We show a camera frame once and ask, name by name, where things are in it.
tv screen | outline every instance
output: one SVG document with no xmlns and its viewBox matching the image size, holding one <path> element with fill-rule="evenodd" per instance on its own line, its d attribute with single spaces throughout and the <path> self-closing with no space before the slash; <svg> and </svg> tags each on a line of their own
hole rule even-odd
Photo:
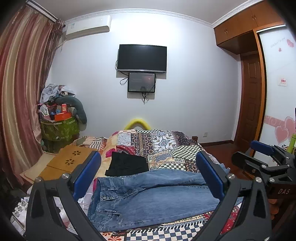
<svg viewBox="0 0 296 241">
<path fill-rule="evenodd" d="M 118 71 L 148 71 L 166 73 L 167 47 L 121 44 Z"/>
<path fill-rule="evenodd" d="M 155 73 L 132 73 L 128 75 L 128 92 L 155 92 Z"/>
</svg>

screw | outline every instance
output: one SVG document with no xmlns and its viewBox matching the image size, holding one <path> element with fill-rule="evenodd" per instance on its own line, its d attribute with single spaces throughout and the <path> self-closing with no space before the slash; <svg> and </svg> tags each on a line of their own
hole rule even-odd
<svg viewBox="0 0 296 241">
<path fill-rule="evenodd" d="M 39 182 L 41 182 L 41 181 L 42 181 L 42 177 L 37 177 L 37 178 L 35 178 L 35 182 L 39 183 Z"/>
<path fill-rule="evenodd" d="M 69 173 L 64 173 L 62 174 L 62 179 L 67 179 L 69 178 L 70 174 Z"/>
<path fill-rule="evenodd" d="M 261 183 L 261 182 L 262 182 L 262 179 L 261 179 L 260 177 L 256 177 L 255 180 L 256 180 L 256 182 L 258 182 L 258 183 Z"/>
<path fill-rule="evenodd" d="M 230 180 L 232 180 L 232 179 L 234 179 L 234 178 L 235 178 L 235 175 L 234 175 L 234 174 L 232 174 L 232 173 L 229 173 L 229 174 L 227 175 L 227 177 L 228 177 Z"/>
</svg>

bedspread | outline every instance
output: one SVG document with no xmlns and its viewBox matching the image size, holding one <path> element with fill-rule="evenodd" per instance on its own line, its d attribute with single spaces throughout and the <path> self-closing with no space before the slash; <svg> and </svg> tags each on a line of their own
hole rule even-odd
<svg viewBox="0 0 296 241">
<path fill-rule="evenodd" d="M 102 164 L 96 177 L 105 177 L 113 151 L 143 156 L 147 159 L 150 170 L 170 168 L 189 172 L 199 172 L 195 157 L 199 151 L 205 151 L 197 142 L 180 131 L 163 130 L 123 130 L 114 133 L 101 153 Z M 235 206 L 222 233 L 228 231 L 239 211 Z M 207 222 L 213 211 L 186 218 L 172 223 L 141 227 L 120 232 L 102 233 L 108 241 L 132 240 L 188 240 L 194 237 Z"/>
</svg>

wooden door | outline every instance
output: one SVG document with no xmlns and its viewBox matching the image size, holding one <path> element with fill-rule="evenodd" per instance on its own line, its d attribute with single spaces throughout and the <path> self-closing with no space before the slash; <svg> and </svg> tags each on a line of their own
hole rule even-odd
<svg viewBox="0 0 296 241">
<path fill-rule="evenodd" d="M 242 152 L 254 140 L 261 106 L 261 70 L 259 54 L 242 56 L 242 99 L 235 144 Z"/>
<path fill-rule="evenodd" d="M 239 22 L 237 16 L 233 16 L 225 22 L 228 39 L 232 39 L 240 34 Z"/>
<path fill-rule="evenodd" d="M 240 34 L 246 33 L 248 31 L 253 30 L 254 28 L 257 28 L 256 20 L 253 16 L 253 13 L 251 9 L 247 8 L 244 11 L 240 12 L 237 15 L 237 19 L 240 26 Z"/>
<path fill-rule="evenodd" d="M 250 8 L 258 27 L 282 21 L 281 17 L 266 1 L 260 2 Z"/>
<path fill-rule="evenodd" d="M 227 40 L 225 23 L 220 24 L 214 28 L 217 45 Z"/>
</svg>

folded black garment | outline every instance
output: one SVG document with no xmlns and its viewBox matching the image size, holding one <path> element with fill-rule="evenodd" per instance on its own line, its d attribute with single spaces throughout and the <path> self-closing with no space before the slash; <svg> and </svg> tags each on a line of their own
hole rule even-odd
<svg viewBox="0 0 296 241">
<path fill-rule="evenodd" d="M 112 152 L 112 160 L 105 175 L 108 177 L 130 176 L 149 171 L 148 162 L 142 156 L 124 152 Z"/>
</svg>

